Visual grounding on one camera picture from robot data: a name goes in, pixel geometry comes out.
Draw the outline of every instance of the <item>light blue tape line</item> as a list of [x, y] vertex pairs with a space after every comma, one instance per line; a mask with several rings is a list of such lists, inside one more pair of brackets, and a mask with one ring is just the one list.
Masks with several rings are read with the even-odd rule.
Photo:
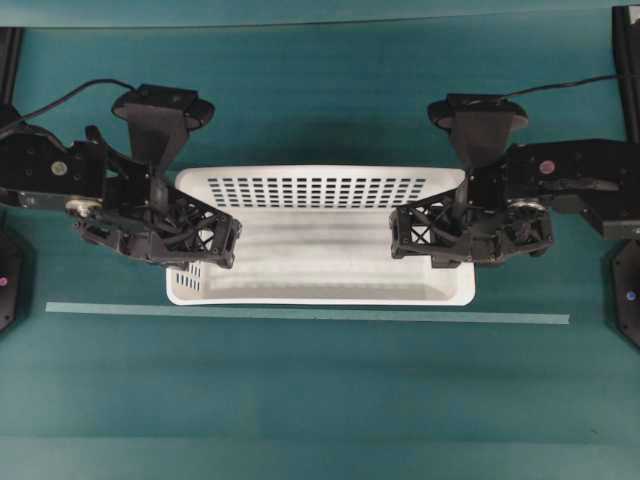
[[162, 317], [299, 319], [299, 320], [372, 320], [394, 322], [515, 323], [533, 325], [569, 325], [568, 314], [432, 312], [403, 310], [329, 310], [302, 308], [228, 308], [170, 307], [164, 305], [121, 305], [108, 303], [47, 302], [51, 313], [96, 315], [143, 315]]

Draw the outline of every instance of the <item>screw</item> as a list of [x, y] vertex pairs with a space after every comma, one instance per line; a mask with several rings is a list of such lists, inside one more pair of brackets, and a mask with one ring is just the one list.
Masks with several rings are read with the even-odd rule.
[[538, 169], [543, 175], [551, 175], [556, 171], [556, 164], [553, 162], [553, 160], [545, 160], [544, 162], [540, 162], [540, 165], [538, 165]]
[[60, 160], [51, 164], [51, 172], [57, 177], [65, 175], [68, 171], [67, 164]]

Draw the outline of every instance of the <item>black cable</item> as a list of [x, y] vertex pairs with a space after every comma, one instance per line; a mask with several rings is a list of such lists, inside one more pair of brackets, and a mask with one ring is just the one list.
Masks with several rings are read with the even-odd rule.
[[564, 82], [564, 83], [550, 83], [548, 85], [539, 85], [537, 87], [525, 88], [524, 90], [517, 90], [515, 92], [507, 93], [506, 95], [502, 95], [497, 98], [497, 101], [500, 102], [502, 100], [506, 100], [512, 97], [519, 97], [521, 95], [527, 95], [529, 93], [534, 92], [542, 92], [544, 90], [556, 90], [559, 88], [573, 88], [579, 87], [580, 85], [586, 85], [588, 83], [602, 82], [603, 80], [614, 80], [614, 79], [623, 79], [623, 78], [638, 78], [640, 75], [600, 75], [598, 77], [585, 78], [583, 80], [575, 80], [573, 82]]
[[16, 125], [19, 125], [22, 122], [25, 122], [25, 121], [30, 120], [32, 118], [38, 117], [38, 116], [42, 115], [43, 113], [46, 113], [49, 110], [52, 110], [52, 109], [62, 105], [67, 100], [75, 97], [77, 94], [79, 94], [80, 92], [82, 92], [86, 88], [89, 88], [89, 87], [91, 87], [93, 85], [98, 85], [98, 84], [101, 84], [101, 83], [111, 83], [111, 84], [114, 84], [114, 85], [119, 85], [119, 86], [124, 87], [124, 88], [128, 88], [129, 90], [135, 90], [135, 88], [132, 87], [131, 85], [129, 85], [128, 83], [124, 83], [124, 82], [121, 82], [120, 80], [115, 80], [113, 78], [96, 78], [95, 80], [89, 80], [88, 82], [84, 82], [82, 85], [79, 85], [78, 87], [74, 88], [69, 93], [67, 93], [66, 95], [60, 97], [57, 100], [54, 100], [53, 102], [45, 105], [44, 107], [39, 108], [37, 110], [34, 110], [31, 113], [27, 113], [26, 115], [22, 115], [21, 117], [17, 118], [16, 120], [4, 125], [3, 127], [0, 128], [0, 135], [3, 134], [4, 132], [6, 132], [7, 130], [11, 130], [13, 127], [15, 127]]

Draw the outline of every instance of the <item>green mat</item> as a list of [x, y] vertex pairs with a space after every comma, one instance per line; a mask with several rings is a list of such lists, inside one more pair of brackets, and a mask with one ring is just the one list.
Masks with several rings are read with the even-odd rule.
[[[27, 112], [103, 76], [198, 89], [216, 118], [176, 171], [457, 166], [427, 123], [429, 102], [612, 71], [607, 9], [36, 29], [15, 104]], [[95, 123], [126, 151], [126, 126], [109, 112], [119, 93], [95, 88], [38, 123], [65, 143]], [[615, 82], [521, 103], [531, 126], [514, 141], [624, 138]], [[169, 306], [164, 272], [83, 243], [64, 215], [11, 210], [7, 227], [29, 247], [22, 320], [0, 338], [0, 475], [635, 480], [639, 357], [611, 326], [616, 244], [579, 218], [554, 222], [546, 256], [479, 270], [474, 303], [444, 310], [570, 315], [569, 325], [322, 321], [313, 309], [265, 321], [242, 306], [215, 318], [45, 312], [47, 302]]]

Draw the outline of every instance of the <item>white plastic basket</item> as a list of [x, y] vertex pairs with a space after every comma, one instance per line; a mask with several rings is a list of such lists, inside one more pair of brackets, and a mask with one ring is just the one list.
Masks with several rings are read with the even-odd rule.
[[465, 305], [473, 264], [432, 269], [429, 257], [391, 258], [396, 205], [457, 187], [461, 170], [259, 166], [182, 171], [176, 188], [243, 225], [231, 270], [196, 262], [167, 269], [178, 305]]

